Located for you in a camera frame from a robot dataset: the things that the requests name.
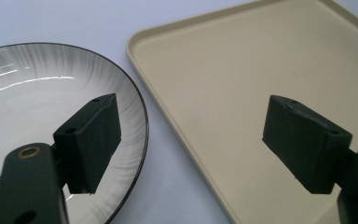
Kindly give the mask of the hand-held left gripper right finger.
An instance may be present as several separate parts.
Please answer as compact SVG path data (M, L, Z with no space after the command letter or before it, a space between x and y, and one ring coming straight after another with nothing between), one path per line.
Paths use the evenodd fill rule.
M298 101L272 95L262 140L308 192L329 194L352 134Z

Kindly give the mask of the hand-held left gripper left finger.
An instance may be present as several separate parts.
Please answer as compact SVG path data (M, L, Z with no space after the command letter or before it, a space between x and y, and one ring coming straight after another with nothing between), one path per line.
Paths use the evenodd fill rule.
M69 191L94 194L121 142L117 96L110 93L92 99L53 138Z

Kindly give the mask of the white plate with dark rim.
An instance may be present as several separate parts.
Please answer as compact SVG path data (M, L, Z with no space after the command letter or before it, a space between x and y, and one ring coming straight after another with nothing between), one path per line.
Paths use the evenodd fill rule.
M53 133L89 101L113 93L121 142L93 194L66 193L71 224L110 224L142 170L148 143L144 99L116 63L88 49L28 43L0 47L0 174L5 156Z

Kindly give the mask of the beige plastic tray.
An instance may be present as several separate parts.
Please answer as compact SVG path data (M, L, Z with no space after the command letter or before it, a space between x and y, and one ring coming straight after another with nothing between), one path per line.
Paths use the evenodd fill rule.
M135 34L134 68L235 224L338 224L267 148L269 97L299 101L358 149L358 17L334 0L258 0Z

